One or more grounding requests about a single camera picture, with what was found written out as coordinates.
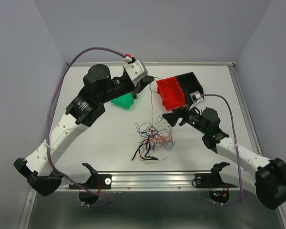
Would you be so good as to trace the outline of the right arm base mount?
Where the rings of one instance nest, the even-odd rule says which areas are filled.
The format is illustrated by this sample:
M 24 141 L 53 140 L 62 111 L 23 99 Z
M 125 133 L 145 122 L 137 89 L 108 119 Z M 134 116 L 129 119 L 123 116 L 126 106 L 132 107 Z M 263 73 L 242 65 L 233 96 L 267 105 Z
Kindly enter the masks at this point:
M 228 162 L 216 163 L 213 167 L 205 172 L 190 172 L 193 176 L 192 186 L 196 188 L 224 188 L 227 184 L 230 187 L 238 187 L 238 180 L 236 180 L 236 185 L 234 183 L 228 183 L 223 180 L 220 172 L 224 169 L 232 168 L 232 165 Z

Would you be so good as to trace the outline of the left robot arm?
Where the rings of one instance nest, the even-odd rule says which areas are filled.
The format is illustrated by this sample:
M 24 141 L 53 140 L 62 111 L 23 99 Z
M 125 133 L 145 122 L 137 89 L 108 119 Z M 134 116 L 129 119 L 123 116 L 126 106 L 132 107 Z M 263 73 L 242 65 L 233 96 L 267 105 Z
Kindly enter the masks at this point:
M 42 196 L 52 194 L 62 183 L 63 174 L 53 165 L 73 141 L 105 112 L 104 104 L 125 94 L 137 96 L 154 81 L 145 68 L 126 64 L 120 77 L 111 77 L 104 64 L 93 65 L 83 78 L 84 86 L 67 106 L 49 139 L 26 158 L 18 158 L 14 167 L 29 185 Z

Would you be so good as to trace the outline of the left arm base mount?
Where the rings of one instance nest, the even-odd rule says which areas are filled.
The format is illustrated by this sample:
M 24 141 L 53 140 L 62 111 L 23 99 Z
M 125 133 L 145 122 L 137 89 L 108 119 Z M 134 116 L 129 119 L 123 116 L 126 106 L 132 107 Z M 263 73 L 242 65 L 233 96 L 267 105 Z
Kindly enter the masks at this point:
M 87 174 L 74 175 L 75 182 L 87 189 L 111 189 L 112 175 L 108 173 L 100 173 L 94 169 L 89 163 L 82 163 L 89 171 Z

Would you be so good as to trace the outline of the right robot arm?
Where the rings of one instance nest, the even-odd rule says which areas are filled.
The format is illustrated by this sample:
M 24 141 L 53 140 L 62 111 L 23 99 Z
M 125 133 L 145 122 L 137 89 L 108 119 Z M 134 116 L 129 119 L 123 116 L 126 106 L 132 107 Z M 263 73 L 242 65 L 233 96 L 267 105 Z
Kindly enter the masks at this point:
M 218 155 L 231 160 L 212 168 L 210 182 L 215 186 L 223 183 L 238 186 L 257 196 L 268 209 L 274 210 L 286 202 L 286 163 L 269 159 L 235 143 L 219 127 L 216 110 L 205 108 L 201 113 L 189 107 L 180 107 L 162 117 L 170 126 L 188 124 L 203 134 L 204 145 Z

